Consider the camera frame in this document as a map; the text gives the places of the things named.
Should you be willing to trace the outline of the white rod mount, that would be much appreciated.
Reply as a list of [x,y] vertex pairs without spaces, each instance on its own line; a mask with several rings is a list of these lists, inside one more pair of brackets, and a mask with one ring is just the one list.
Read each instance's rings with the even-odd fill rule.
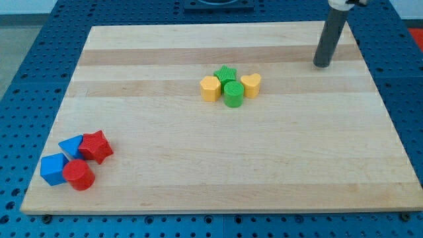
[[329,5],[338,11],[349,11],[354,6],[365,7],[368,0],[328,0]]

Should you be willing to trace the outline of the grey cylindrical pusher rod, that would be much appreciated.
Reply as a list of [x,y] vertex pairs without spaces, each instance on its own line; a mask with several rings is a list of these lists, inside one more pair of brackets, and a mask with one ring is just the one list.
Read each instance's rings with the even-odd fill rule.
[[349,11],[330,8],[313,58],[313,64],[316,67],[326,68],[330,65],[348,13]]

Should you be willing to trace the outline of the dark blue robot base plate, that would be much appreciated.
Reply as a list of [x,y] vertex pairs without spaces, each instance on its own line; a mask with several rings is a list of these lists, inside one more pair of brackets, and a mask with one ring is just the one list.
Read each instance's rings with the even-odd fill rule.
[[253,10],[255,0],[182,0],[185,12]]

